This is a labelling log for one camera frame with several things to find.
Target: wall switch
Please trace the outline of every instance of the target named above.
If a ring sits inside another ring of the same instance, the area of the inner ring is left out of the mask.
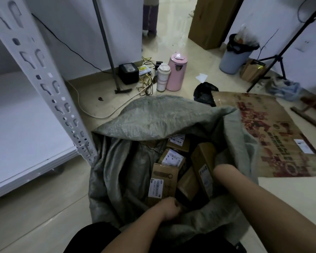
[[[309,49],[310,41],[302,41],[295,45],[295,49],[299,50],[300,52],[306,52]]]

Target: blue trash can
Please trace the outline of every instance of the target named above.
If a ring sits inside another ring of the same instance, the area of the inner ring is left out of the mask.
[[[229,36],[227,49],[219,65],[220,70],[227,74],[236,74],[239,68],[246,63],[252,52],[260,48],[260,45],[252,47],[235,42],[235,35],[232,34]]]

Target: pink kettle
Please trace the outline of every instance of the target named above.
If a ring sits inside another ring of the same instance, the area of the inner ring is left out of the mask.
[[[169,61],[169,67],[171,68],[171,74],[166,85],[166,89],[169,91],[177,91],[181,89],[183,84],[185,71],[187,65],[187,57],[179,52],[174,53]]]

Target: forearm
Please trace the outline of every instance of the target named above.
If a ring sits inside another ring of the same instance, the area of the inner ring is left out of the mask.
[[[118,235],[103,253],[147,253],[164,216],[157,208],[150,208],[130,227]]]
[[[269,252],[316,252],[316,225],[307,218],[231,165],[219,165],[213,174],[235,197]]]

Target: metal pole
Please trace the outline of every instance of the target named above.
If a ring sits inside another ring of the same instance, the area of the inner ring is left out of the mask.
[[[295,42],[295,40],[299,37],[299,35],[304,31],[304,29],[307,28],[308,25],[310,25],[312,22],[316,20],[316,11],[308,18],[308,20],[304,23],[304,25],[299,29],[299,31],[295,34],[295,36],[290,40],[290,42],[284,47],[284,49],[279,53],[279,55],[275,55],[275,59],[273,63],[270,64],[270,66],[266,69],[264,73],[262,73],[262,76],[265,75],[270,71],[270,69],[275,65],[276,62],[278,62],[282,55],[287,51],[287,49]],[[250,90],[261,80],[262,76],[258,76],[256,81],[253,82],[252,86],[249,87],[247,92],[250,92]]]
[[[105,34],[105,30],[104,30],[104,26],[103,26],[103,22],[102,22],[102,18],[101,18],[101,13],[100,13],[99,8],[98,8],[97,0],[93,0],[93,4],[94,4],[97,20],[98,20],[98,25],[99,25],[99,28],[100,28],[101,33],[102,33],[102,37],[103,37],[106,53],[108,55],[109,63],[110,63],[110,66],[111,66],[113,78],[114,78],[114,81],[115,81],[115,84],[116,84],[116,88],[117,88],[115,90],[115,94],[117,94],[117,93],[128,93],[132,89],[121,90],[121,88],[119,87],[119,84],[118,84],[118,81],[117,81],[117,76],[116,76],[116,71],[115,71],[115,67],[114,67],[113,58],[112,58],[111,53],[110,53],[108,39],[106,38],[106,34]]]

